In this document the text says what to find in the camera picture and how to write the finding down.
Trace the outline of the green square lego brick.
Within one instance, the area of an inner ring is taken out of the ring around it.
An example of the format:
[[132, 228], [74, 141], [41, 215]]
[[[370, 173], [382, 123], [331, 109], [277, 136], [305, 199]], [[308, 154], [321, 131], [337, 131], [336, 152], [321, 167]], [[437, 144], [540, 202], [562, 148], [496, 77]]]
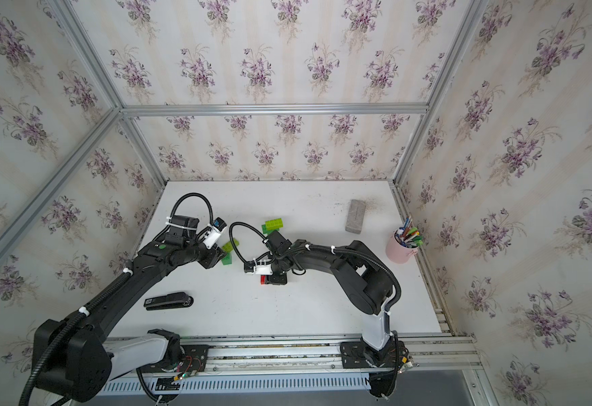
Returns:
[[226, 254], [223, 259], [221, 259], [221, 263], [225, 266], [232, 264], [232, 255], [230, 253]]

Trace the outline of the lime green long lego brick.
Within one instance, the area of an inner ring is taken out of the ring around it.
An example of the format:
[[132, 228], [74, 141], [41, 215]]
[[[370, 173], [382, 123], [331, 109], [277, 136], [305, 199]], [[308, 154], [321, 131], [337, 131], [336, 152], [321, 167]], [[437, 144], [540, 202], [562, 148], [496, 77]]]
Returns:
[[239, 244], [240, 244], [240, 242], [238, 242], [238, 240], [232, 239], [232, 240], [229, 240], [225, 245], [223, 245], [222, 249], [226, 253], [231, 253], [234, 251], [234, 248], [237, 247]]

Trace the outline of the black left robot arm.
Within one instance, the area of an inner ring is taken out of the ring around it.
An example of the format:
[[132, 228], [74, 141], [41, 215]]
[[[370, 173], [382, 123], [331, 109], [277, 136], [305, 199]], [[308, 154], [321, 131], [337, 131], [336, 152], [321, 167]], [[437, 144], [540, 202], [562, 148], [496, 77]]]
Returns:
[[226, 255], [217, 245], [225, 221], [212, 220], [202, 233], [196, 233], [196, 223], [194, 218], [172, 216], [108, 287], [66, 318], [48, 319], [37, 328], [21, 405], [29, 404], [37, 388], [86, 402], [121, 376], [121, 361], [104, 343], [130, 308], [178, 267], [197, 262], [210, 269]]

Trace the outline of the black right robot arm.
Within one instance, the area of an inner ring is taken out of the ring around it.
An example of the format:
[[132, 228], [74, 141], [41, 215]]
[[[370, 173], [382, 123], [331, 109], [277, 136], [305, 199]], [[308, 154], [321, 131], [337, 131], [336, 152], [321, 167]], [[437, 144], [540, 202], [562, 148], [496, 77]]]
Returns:
[[373, 368], [399, 369], [410, 361], [409, 350], [390, 327], [392, 307], [403, 296], [397, 277], [364, 243], [314, 245], [307, 240], [291, 242], [279, 232], [264, 238], [271, 274], [264, 284], [284, 285], [287, 274], [308, 271], [332, 275], [351, 304], [363, 314], [361, 340], [357, 343], [364, 362]]

